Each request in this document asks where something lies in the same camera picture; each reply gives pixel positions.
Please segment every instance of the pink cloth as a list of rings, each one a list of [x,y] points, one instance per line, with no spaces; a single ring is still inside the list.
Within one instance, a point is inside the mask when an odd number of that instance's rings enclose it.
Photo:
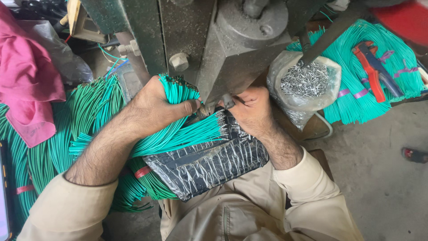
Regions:
[[[0,102],[9,106],[6,117],[29,148],[55,134],[50,101],[65,101],[60,74],[0,2]]]

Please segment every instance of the wire bundle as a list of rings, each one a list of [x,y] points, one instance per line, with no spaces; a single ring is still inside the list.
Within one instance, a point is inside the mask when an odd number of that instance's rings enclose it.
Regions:
[[[57,133],[49,140],[28,149],[24,141],[7,121],[8,107],[0,104],[0,139],[8,142],[8,152],[12,159],[12,188],[21,188],[13,197],[17,231],[24,225],[29,210],[46,185],[57,175],[67,170],[83,149],[115,114],[125,101],[116,75],[99,77],[91,83],[79,85],[66,93],[65,102],[52,103],[53,119]],[[181,78],[163,75],[160,79],[170,103],[180,103],[196,99],[199,93],[195,87]],[[186,146],[221,139],[225,134],[224,114],[220,111],[208,118],[183,127],[187,117],[166,129],[138,142],[130,159],[119,177],[110,211],[140,212],[151,208],[135,205],[136,200],[149,194],[152,199],[175,199],[176,195],[160,177],[146,166],[140,157],[174,151]],[[146,167],[148,173],[141,174]]]
[[[196,88],[186,83],[181,77],[171,78],[167,75],[161,75],[159,80],[165,89],[166,98],[171,104],[178,104],[188,99],[199,98]],[[137,173],[147,166],[140,156],[175,151],[191,145],[221,140],[221,136],[226,134],[222,111],[217,111],[215,114],[201,121],[182,128],[186,120],[187,117],[177,120],[165,129],[138,141],[131,152],[131,157],[135,158],[128,162],[131,170]],[[91,140],[92,137],[90,135],[81,133],[75,141],[71,141],[70,154],[75,156],[81,155]],[[147,193],[152,199],[176,198],[176,195],[163,183],[157,174],[151,172],[151,169],[144,175],[140,176],[136,174],[136,177],[147,188]]]
[[[31,188],[32,181],[27,163],[27,145],[7,121],[5,114],[8,109],[6,105],[0,104],[0,139],[7,141],[7,155],[11,161],[9,174],[12,177],[9,178],[9,187],[12,188],[11,193],[15,193],[12,197],[14,227],[19,231],[29,216],[29,210],[37,199],[37,193]],[[26,187],[26,191],[18,192],[18,190],[14,190]]]
[[[324,32],[324,29],[320,29],[309,33],[311,43],[314,44]],[[395,51],[383,65],[391,76],[407,66],[409,68],[416,66],[413,51],[401,39],[380,24],[371,24],[362,19],[357,20],[321,54],[342,67],[339,97],[333,104],[324,108],[325,118],[330,123],[342,120],[344,124],[355,123],[355,121],[362,124],[385,114],[391,108],[390,102],[420,96],[420,92],[423,90],[423,82],[418,72],[404,72],[400,74],[400,77],[394,79],[403,91],[404,97],[392,97],[391,93],[382,85],[387,101],[377,103],[373,92],[369,89],[369,84],[362,83],[368,76],[357,57],[352,53],[352,48],[362,41],[373,41],[374,45],[378,46],[376,58],[381,58],[387,51]],[[287,50],[301,51],[300,43],[297,41],[290,44],[287,46]],[[348,91],[348,94],[340,95],[340,93]]]

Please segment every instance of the black plastic-wrapped board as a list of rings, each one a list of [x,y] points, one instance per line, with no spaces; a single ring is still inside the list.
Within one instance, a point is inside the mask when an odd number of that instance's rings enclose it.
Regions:
[[[182,201],[264,166],[268,152],[225,111],[228,140],[145,156],[150,168]]]

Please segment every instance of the purple plastic tie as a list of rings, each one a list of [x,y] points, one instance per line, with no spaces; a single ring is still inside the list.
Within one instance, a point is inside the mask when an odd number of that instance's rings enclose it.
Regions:
[[[365,96],[368,92],[369,92],[369,90],[368,90],[368,89],[363,89],[362,91],[360,91],[360,92],[356,93],[356,94],[354,95],[354,98],[355,98],[355,99],[361,98],[361,97]]]
[[[349,94],[350,92],[351,91],[349,89],[341,90],[341,91],[339,91],[339,94],[337,95],[337,98],[342,97],[342,96],[344,96],[346,94]]]
[[[389,59],[389,57],[390,57],[393,53],[394,53],[394,51],[393,51],[393,50],[388,50],[388,51],[386,51],[386,52],[382,55],[382,57],[378,58],[378,60],[379,60],[380,62],[382,62],[383,64],[386,64],[385,60],[386,60],[386,59]]]
[[[400,74],[401,74],[401,73],[405,73],[405,72],[407,72],[407,73],[411,73],[411,72],[418,71],[418,67],[413,67],[413,68],[411,68],[411,69],[407,68],[406,60],[405,60],[405,59],[403,59],[403,63],[404,63],[404,69],[401,69],[401,70],[397,71],[397,72],[394,74],[394,78],[398,78],[398,77],[400,77]]]

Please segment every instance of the plastic bag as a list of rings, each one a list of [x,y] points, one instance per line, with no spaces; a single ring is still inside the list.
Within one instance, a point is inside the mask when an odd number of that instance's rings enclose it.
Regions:
[[[262,167],[269,160],[263,144],[248,134],[244,136],[232,114],[225,114],[229,140],[143,157],[182,201]]]
[[[19,20],[19,26],[39,42],[51,55],[52,63],[62,76],[65,84],[81,84],[94,79],[91,68],[71,48],[58,37],[47,20]]]
[[[286,95],[281,90],[281,78],[287,75],[288,69],[296,65],[302,56],[302,52],[283,51],[272,62],[267,74],[267,88],[270,95],[300,131],[303,131],[306,123],[316,111],[324,109],[337,99],[342,76],[340,65],[329,58],[319,56],[314,62],[325,65],[328,73],[325,94],[318,97]]]

